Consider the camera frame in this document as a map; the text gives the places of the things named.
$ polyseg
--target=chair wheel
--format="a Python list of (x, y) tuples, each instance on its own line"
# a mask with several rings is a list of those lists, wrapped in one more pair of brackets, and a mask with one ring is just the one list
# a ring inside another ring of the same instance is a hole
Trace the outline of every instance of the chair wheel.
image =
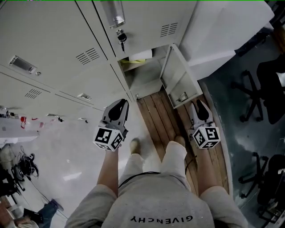
[(244, 115), (241, 115), (241, 116), (240, 116), (240, 121), (241, 121), (242, 123), (245, 122), (245, 121), (247, 121), (246, 118), (244, 117)]
[(248, 70), (245, 70), (245, 71), (241, 72), (241, 75), (242, 75), (242, 76), (246, 76), (246, 75), (248, 75), (248, 73), (249, 73), (249, 71), (248, 71)]
[(235, 88), (236, 88), (236, 83), (235, 83), (235, 82), (232, 82), (232, 83), (231, 83), (231, 88), (232, 88), (232, 89), (235, 89)]
[(239, 182), (243, 183), (244, 179), (242, 177), (239, 178)]

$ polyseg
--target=locker vent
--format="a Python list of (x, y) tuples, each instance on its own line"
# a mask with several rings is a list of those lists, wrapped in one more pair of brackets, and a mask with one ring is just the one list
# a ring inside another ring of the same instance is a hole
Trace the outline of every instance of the locker vent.
[(91, 62), (92, 60), (98, 59), (100, 56), (95, 50), (95, 48), (91, 48), (88, 51), (85, 51), (81, 53), (80, 55), (77, 55), (76, 58), (83, 64), (87, 64)]
[(176, 33), (178, 23), (167, 24), (161, 27), (160, 37), (165, 37), (167, 35), (172, 35)]
[(35, 99), (40, 94), (41, 94), (41, 91), (32, 89), (25, 95), (25, 97)]

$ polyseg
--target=wooden floor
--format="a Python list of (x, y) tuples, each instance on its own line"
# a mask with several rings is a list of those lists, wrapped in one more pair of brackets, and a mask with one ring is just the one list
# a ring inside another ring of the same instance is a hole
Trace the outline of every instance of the wooden floor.
[[(207, 104), (203, 95), (192, 101), (195, 102), (197, 99)], [(192, 192), (198, 195), (197, 162), (195, 160), (195, 154), (198, 152), (198, 149), (195, 146), (194, 140), (189, 142), (187, 136), (187, 129), (191, 128), (190, 102), (174, 110), (165, 91), (159, 91), (139, 99), (138, 106), (161, 161), (163, 160), (169, 141), (174, 140), (176, 135), (181, 135), (185, 138), (187, 150), (185, 166), (193, 159), (193, 162), (188, 166), (186, 177)], [(209, 149), (209, 153), (218, 184), (223, 186), (228, 192), (228, 177), (221, 144), (219, 143), (214, 148)]]

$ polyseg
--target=shoe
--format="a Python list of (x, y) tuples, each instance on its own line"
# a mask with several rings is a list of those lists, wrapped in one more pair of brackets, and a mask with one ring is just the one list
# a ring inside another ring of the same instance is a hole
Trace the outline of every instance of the shoe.
[(55, 201), (55, 199), (52, 199), (50, 202), (53, 203), (58, 208), (58, 210), (64, 211), (63, 207), (57, 201)]
[(130, 154), (141, 154), (141, 144), (138, 138), (134, 138), (130, 142)]
[(180, 135), (177, 135), (175, 137), (175, 142), (179, 143), (180, 145), (184, 146), (185, 147), (185, 140), (182, 136)]

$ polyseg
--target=open locker door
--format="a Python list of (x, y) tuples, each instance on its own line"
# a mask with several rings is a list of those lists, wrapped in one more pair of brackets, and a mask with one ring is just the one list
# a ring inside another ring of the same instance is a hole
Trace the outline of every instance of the open locker door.
[(174, 109), (203, 93), (194, 73), (175, 44), (168, 47), (160, 80)]

